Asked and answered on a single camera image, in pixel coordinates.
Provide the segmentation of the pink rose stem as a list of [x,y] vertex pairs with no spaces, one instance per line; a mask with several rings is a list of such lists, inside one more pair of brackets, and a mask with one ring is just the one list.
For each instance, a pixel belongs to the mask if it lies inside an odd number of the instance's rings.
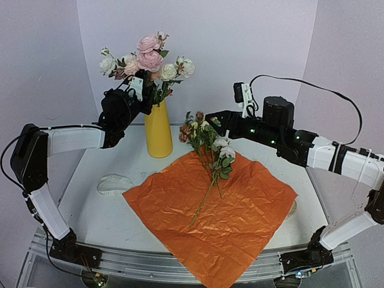
[[159,105],[170,95],[169,81],[161,76],[161,66],[165,56],[166,39],[169,37],[163,31],[144,36],[137,44],[139,74],[144,77],[144,91],[149,95],[153,105]]

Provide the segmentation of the cream printed ribbon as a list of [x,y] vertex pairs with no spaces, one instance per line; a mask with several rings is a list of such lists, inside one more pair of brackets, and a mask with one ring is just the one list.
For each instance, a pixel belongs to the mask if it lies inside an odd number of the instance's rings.
[[97,184],[97,192],[102,196],[118,196],[134,186],[134,182],[128,177],[109,174],[100,179]]

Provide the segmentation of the orange yellow wrapping paper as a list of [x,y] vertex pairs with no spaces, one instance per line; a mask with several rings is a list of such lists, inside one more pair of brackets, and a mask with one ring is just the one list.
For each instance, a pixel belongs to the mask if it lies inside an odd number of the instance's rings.
[[237,154],[228,180],[213,188],[197,220],[190,223],[211,183],[195,152],[149,176],[124,198],[145,227],[170,251],[181,242],[263,251],[288,215],[296,193],[257,161]]

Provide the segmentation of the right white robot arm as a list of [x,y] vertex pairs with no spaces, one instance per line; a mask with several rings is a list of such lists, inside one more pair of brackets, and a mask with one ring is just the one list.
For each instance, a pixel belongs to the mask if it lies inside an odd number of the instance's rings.
[[299,278],[311,269],[331,264],[334,249],[340,244],[383,224],[383,155],[294,129],[294,109],[283,97],[266,97],[260,117],[225,110],[208,114],[206,120],[221,136],[252,140],[274,148],[278,157],[294,165],[332,173],[327,187],[334,193],[333,199],[352,195],[342,185],[366,188],[367,200],[360,197],[360,203],[348,214],[317,229],[305,249],[280,256],[283,273]]

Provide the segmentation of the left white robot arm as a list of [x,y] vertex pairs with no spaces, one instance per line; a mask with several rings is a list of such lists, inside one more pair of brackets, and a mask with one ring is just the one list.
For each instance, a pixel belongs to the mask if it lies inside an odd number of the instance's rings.
[[39,127],[26,124],[20,135],[7,146],[13,147],[10,157],[11,177],[4,167],[3,175],[22,191],[32,217],[46,234],[47,256],[83,267],[97,268],[102,251],[82,245],[75,231],[59,210],[50,191],[50,159],[70,151],[110,149],[124,138],[135,118],[150,114],[155,84],[146,76],[127,76],[117,88],[104,92],[102,112],[91,124],[70,124]]

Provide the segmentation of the yellow ceramic vase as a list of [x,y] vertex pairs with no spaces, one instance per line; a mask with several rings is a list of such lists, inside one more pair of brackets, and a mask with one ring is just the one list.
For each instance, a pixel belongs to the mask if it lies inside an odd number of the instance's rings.
[[166,100],[153,105],[151,114],[145,115],[145,129],[148,154],[154,158],[169,156],[173,151],[173,141]]

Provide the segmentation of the white and pink flowers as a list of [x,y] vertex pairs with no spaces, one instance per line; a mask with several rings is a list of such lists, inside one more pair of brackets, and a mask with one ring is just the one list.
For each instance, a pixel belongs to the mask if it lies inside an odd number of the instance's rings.
[[154,105],[173,95],[172,86],[189,78],[196,67],[192,60],[178,56],[173,63],[164,63],[168,55],[165,49],[154,49],[148,53],[129,53],[121,58],[113,56],[108,48],[101,50],[99,63],[103,76],[121,80],[126,85],[133,84],[133,78],[144,81],[143,88],[149,89],[149,99]]

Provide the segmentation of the loose bouquet flower stems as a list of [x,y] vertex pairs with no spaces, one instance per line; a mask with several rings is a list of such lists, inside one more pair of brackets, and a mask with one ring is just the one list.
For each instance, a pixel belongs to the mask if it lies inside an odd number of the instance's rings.
[[208,191],[190,223],[192,226],[213,188],[218,188],[220,197],[224,197],[220,181],[229,179],[236,152],[230,146],[229,140],[219,136],[208,124],[203,112],[197,112],[194,116],[191,112],[186,113],[185,122],[179,129],[179,140],[194,149],[211,179]]

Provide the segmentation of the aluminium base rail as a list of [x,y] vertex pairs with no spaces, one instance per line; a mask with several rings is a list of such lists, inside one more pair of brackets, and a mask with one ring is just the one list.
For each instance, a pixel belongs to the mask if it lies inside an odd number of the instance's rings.
[[17,287],[361,287],[347,244],[326,251],[316,241],[286,249],[202,247],[181,242],[170,253],[79,243],[68,259],[43,230],[28,248]]

